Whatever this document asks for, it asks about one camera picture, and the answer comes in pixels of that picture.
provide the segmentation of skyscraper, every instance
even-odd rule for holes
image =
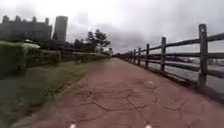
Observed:
[[[56,17],[53,39],[59,42],[65,42],[67,32],[68,17]]]

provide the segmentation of water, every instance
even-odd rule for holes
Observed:
[[[185,65],[187,64],[187,65],[197,66],[196,64],[193,64],[193,63],[178,63],[178,64],[185,64]],[[149,63],[149,67],[160,69],[160,65],[158,64]],[[224,71],[224,67],[219,67],[219,66],[208,66],[208,69]],[[181,76],[190,80],[194,80],[194,81],[198,80],[198,72],[170,67],[170,66],[165,66],[165,70],[169,73],[176,74],[178,76]],[[224,79],[216,78],[213,76],[207,76],[206,85],[216,90],[217,92],[224,94]]]

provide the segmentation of hedge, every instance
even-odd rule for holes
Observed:
[[[35,45],[0,41],[0,77],[24,73],[27,67],[60,62],[58,51],[40,50]]]
[[[57,64],[61,61],[59,51],[47,51],[39,49],[28,50],[27,67],[34,67],[46,64]]]
[[[26,48],[21,43],[0,42],[0,76],[21,73],[26,66]]]
[[[108,58],[106,55],[98,54],[98,53],[82,53],[82,52],[74,52],[76,62],[89,62],[96,61]]]
[[[98,53],[40,50],[38,45],[0,41],[0,77],[12,72],[24,73],[27,67],[57,64],[65,61],[90,62],[108,56]]]

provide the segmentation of red brick path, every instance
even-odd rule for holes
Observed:
[[[224,109],[166,78],[111,59],[16,128],[224,128]]]

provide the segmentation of sky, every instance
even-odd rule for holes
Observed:
[[[0,0],[0,20],[36,16],[38,21],[69,17],[67,40],[86,37],[88,30],[100,29],[108,35],[115,52],[125,52],[149,43],[158,46],[198,38],[198,25],[206,23],[208,35],[224,32],[223,0]],[[209,51],[221,52],[223,42],[212,43]],[[169,52],[198,51],[197,45],[168,49]]]

